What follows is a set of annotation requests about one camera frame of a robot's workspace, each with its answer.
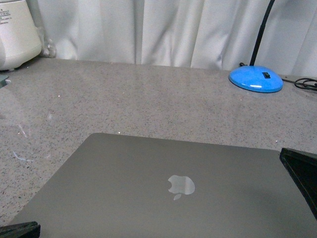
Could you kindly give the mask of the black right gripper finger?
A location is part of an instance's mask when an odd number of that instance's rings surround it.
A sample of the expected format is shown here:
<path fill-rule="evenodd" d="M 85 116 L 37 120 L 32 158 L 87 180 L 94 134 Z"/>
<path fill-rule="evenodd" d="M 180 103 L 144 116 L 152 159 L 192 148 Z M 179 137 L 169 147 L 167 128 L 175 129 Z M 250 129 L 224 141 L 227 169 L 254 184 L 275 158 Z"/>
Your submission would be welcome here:
<path fill-rule="evenodd" d="M 317 155 L 282 148 L 279 159 L 300 190 L 314 217 L 317 216 Z"/>

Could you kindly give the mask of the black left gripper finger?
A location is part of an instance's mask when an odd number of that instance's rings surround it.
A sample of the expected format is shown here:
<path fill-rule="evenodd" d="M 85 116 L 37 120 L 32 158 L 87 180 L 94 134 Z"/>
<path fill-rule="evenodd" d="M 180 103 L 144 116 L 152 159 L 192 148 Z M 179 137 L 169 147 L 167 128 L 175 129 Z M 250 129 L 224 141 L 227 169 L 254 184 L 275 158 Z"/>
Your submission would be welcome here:
<path fill-rule="evenodd" d="M 39 238 L 41 225 L 35 221 L 0 228 L 1 238 Z"/>

